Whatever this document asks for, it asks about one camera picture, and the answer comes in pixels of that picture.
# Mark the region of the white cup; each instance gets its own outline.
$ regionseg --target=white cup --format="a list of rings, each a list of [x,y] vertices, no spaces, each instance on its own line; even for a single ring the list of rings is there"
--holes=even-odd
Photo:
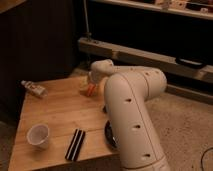
[[[46,124],[33,125],[27,132],[29,144],[46,149],[49,146],[50,130]]]

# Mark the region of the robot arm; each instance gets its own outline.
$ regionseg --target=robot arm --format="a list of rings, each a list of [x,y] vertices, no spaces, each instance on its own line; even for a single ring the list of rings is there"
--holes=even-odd
[[[96,85],[106,76],[111,76],[112,74],[124,71],[144,71],[151,69],[153,68],[143,66],[115,66],[110,59],[95,61],[92,63],[91,71],[88,75],[89,87],[87,90],[87,96],[92,95]]]
[[[119,72],[109,77],[104,97],[124,171],[169,171],[145,101],[166,88],[158,69]]]

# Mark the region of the wood grain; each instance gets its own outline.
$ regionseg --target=wood grain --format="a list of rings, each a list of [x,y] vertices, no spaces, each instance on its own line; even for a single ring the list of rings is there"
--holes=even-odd
[[[78,160],[94,159],[115,154],[105,141],[104,126],[107,115],[104,106],[103,89],[91,98],[81,88],[85,77],[41,82],[48,91],[43,99],[26,94],[9,170],[35,170],[68,164],[65,154],[75,129],[86,131]],[[51,141],[47,150],[29,145],[26,134],[37,123],[50,127]]]

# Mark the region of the small bottle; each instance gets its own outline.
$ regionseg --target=small bottle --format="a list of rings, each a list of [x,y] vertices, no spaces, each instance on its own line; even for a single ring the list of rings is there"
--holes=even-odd
[[[46,89],[43,86],[37,85],[32,81],[23,80],[21,81],[21,84],[26,88],[26,90],[30,94],[36,97],[43,98],[47,93]]]

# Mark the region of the floor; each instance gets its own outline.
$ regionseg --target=floor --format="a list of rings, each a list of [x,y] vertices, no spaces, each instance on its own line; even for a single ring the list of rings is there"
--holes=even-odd
[[[71,76],[86,74],[76,69]],[[213,147],[213,105],[163,93],[146,102],[172,171],[200,171],[203,152]],[[0,170],[8,168],[15,128],[0,122]],[[203,159],[205,171],[213,170],[213,150]],[[84,161],[49,170],[119,171],[119,156]]]

